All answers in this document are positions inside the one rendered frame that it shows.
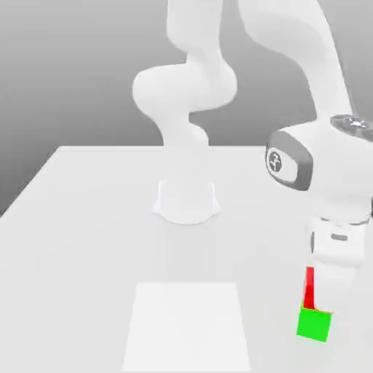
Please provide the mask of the small green cube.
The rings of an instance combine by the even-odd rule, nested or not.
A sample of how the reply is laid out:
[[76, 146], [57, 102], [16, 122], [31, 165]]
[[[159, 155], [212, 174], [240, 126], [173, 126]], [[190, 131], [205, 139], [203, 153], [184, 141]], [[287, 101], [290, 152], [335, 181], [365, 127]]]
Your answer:
[[316, 310], [301, 303], [297, 335], [318, 342], [327, 342], [333, 313]]

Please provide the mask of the small red cube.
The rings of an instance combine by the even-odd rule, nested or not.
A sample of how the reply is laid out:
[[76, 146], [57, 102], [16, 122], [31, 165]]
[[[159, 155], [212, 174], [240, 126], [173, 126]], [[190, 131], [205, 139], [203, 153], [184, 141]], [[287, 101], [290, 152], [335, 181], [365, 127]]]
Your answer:
[[314, 267], [306, 267], [302, 307], [308, 310], [314, 310], [321, 313], [333, 314], [333, 312], [320, 310], [315, 306], [314, 274]]

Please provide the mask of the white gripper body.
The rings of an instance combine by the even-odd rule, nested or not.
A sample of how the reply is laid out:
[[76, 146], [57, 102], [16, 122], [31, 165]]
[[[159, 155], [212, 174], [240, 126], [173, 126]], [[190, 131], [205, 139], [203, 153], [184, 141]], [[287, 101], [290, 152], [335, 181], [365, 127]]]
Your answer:
[[336, 224], [311, 217], [310, 253], [316, 262], [341, 267], [360, 267], [364, 263], [366, 221]]

